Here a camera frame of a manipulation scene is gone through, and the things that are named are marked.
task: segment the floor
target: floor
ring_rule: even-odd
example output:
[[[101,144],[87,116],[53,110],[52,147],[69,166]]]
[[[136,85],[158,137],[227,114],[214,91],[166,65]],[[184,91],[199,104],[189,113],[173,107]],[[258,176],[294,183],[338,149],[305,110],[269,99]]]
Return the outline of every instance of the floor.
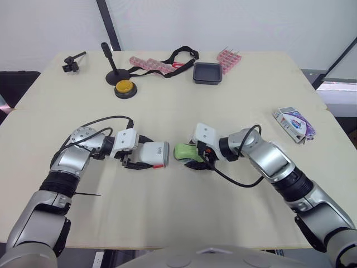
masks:
[[[102,250],[66,248],[58,258],[58,268],[91,268],[94,262],[95,253]],[[5,252],[5,244],[0,243],[0,256]],[[102,268],[113,268],[126,263],[132,259],[132,250],[119,250],[116,253],[114,264],[112,266],[103,266]],[[136,251],[136,256],[140,256],[145,251]],[[311,248],[283,250],[283,254],[294,260],[304,262],[311,268],[332,268],[327,255],[317,252]]]

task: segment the green object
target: green object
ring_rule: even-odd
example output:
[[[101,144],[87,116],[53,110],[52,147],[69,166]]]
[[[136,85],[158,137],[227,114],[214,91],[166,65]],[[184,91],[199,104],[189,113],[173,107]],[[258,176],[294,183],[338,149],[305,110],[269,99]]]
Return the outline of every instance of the green object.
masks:
[[[202,158],[197,154],[197,149],[195,144],[179,143],[175,146],[175,149],[173,150],[173,155],[178,161],[203,162]]]

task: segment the pink blister pack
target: pink blister pack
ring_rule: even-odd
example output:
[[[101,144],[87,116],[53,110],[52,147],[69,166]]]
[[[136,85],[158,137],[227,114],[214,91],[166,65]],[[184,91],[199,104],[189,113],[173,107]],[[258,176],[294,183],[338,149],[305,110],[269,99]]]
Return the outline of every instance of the pink blister pack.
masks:
[[[161,63],[160,61],[154,60],[154,59],[148,59],[147,61],[142,60],[140,58],[137,58],[135,56],[132,56],[129,59],[130,63],[134,66],[138,66],[144,70],[150,71],[150,70],[159,70],[163,73],[171,73],[172,71],[175,71],[176,68],[165,64]]]
[[[228,73],[238,62],[240,62],[242,56],[238,55],[238,52],[232,52],[231,50],[224,49],[217,55],[218,63],[222,66],[222,73]]]

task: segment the yellow button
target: yellow button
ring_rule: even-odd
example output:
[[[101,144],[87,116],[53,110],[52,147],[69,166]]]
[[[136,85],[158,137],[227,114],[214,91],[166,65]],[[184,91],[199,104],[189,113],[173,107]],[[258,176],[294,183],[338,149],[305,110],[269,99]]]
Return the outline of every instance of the yellow button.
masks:
[[[129,80],[121,80],[115,86],[119,93],[128,93],[133,88],[133,83]]]

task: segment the black stand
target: black stand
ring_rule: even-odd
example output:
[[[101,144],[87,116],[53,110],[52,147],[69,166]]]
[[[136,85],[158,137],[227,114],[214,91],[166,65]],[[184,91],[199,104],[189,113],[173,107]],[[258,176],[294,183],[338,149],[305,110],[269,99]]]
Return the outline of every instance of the black stand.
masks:
[[[107,43],[101,44],[105,57],[109,60],[109,63],[112,67],[112,71],[110,71],[105,79],[109,85],[116,85],[121,80],[129,80],[130,74],[125,69],[117,69],[115,63],[112,58],[112,52]]]
[[[69,72],[69,71],[73,71],[73,72],[76,72],[79,70],[79,67],[78,67],[78,63],[76,63],[74,60],[76,58],[79,58],[83,55],[87,54],[87,52],[83,51],[82,53],[79,53],[75,56],[68,56],[66,59],[65,59],[65,63],[67,63],[67,65],[64,65],[62,66],[63,68],[63,71],[65,73]]]

